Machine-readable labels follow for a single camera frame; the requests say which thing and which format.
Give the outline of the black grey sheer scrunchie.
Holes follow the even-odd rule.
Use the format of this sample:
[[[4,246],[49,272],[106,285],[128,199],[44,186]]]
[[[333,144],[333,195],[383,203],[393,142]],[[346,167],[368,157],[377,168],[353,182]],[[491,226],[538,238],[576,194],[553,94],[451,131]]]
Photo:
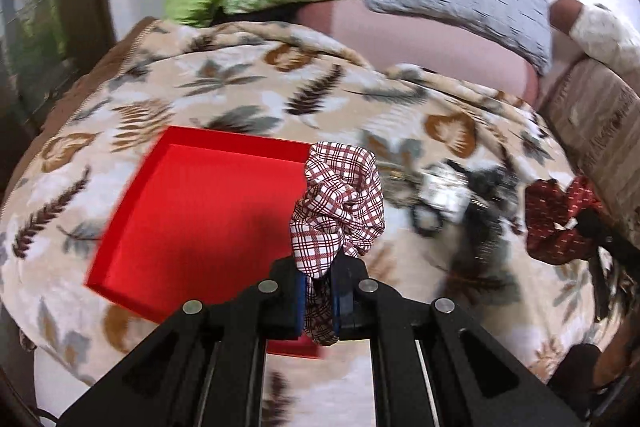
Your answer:
[[[521,293],[506,265],[510,246],[503,223],[518,215],[518,177],[503,166],[469,170],[452,160],[447,165],[462,174],[471,199],[442,295],[471,309],[517,303]]]

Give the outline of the striped beige cushion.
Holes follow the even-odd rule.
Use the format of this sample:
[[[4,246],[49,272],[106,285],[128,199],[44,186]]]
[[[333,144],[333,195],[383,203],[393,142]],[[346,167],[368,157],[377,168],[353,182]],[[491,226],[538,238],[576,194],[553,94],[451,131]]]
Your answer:
[[[551,89],[541,114],[570,162],[591,180],[620,233],[639,244],[639,95],[585,58]]]

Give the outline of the white floral cloth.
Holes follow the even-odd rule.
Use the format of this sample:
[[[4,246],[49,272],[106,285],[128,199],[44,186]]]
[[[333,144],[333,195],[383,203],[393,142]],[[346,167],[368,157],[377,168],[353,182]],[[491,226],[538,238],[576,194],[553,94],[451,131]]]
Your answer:
[[[611,11],[584,5],[570,28],[570,38],[629,84],[639,83],[639,31]]]

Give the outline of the white black print scrunchie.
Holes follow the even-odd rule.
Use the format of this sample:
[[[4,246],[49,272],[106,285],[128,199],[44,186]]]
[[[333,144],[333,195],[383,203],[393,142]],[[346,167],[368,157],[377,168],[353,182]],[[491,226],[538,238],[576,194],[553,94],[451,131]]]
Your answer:
[[[458,225],[471,202],[468,178],[446,162],[436,162],[422,171],[419,197]]]

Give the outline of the red white plaid scrunchie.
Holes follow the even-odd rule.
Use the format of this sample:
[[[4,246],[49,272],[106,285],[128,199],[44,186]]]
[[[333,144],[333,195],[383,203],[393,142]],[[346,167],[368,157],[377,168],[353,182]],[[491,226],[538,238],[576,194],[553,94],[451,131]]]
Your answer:
[[[338,254],[359,258],[385,230],[375,157],[360,146],[318,142],[304,166],[306,190],[288,227],[296,268],[306,277],[304,331],[319,346],[334,333],[329,271]]]

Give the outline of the pink mattress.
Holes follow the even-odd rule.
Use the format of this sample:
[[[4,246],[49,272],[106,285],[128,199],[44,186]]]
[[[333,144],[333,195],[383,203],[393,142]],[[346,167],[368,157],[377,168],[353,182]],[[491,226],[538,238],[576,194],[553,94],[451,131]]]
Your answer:
[[[309,3],[296,23],[357,51],[376,69],[408,63],[436,74],[494,88],[534,105],[538,75],[504,46],[437,20],[377,13],[362,0]]]

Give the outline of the stained glass wooden door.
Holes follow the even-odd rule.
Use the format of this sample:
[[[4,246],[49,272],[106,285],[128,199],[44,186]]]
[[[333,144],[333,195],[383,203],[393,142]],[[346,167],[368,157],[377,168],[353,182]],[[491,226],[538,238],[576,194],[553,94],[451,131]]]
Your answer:
[[[1,0],[1,181],[54,103],[114,46],[107,0]]]

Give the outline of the dark red dotted scrunchie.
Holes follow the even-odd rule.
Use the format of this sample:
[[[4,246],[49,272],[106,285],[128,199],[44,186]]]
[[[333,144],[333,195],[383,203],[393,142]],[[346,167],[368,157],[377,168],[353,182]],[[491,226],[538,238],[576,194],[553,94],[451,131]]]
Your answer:
[[[527,254],[548,265],[587,260],[596,243],[568,227],[570,220],[586,209],[604,209],[586,176],[576,176],[566,190],[555,179],[529,184],[525,189]]]

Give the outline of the red shallow tray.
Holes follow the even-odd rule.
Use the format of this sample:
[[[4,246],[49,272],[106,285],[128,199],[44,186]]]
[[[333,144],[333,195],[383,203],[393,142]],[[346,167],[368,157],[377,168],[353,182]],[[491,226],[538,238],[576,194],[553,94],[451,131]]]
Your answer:
[[[168,128],[145,157],[86,277],[97,294],[160,323],[186,300],[224,303],[291,254],[307,143]]]

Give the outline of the beige leaf pattern blanket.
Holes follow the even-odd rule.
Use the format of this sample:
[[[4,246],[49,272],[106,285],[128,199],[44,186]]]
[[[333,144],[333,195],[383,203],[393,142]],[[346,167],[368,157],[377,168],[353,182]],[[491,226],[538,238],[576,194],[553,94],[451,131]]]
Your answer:
[[[518,215],[503,230],[521,299],[480,309],[448,299],[560,398],[577,426],[608,397],[591,362],[622,321],[610,299],[616,278],[596,283],[588,259],[548,265],[527,254],[526,187],[555,179],[566,190],[578,176],[527,103],[412,64],[379,72],[304,26],[196,29],[164,20],[146,26],[120,69],[83,87],[79,105],[40,136],[2,206],[2,303],[86,392],[163,323],[112,303],[86,277],[113,212],[170,127],[368,150],[382,182],[385,230],[356,259],[371,279],[420,303],[448,298],[442,284],[462,222],[422,202],[422,171],[450,160],[469,170],[512,169]],[[304,315],[297,339],[267,343],[256,426],[379,426],[369,340],[319,346]]]

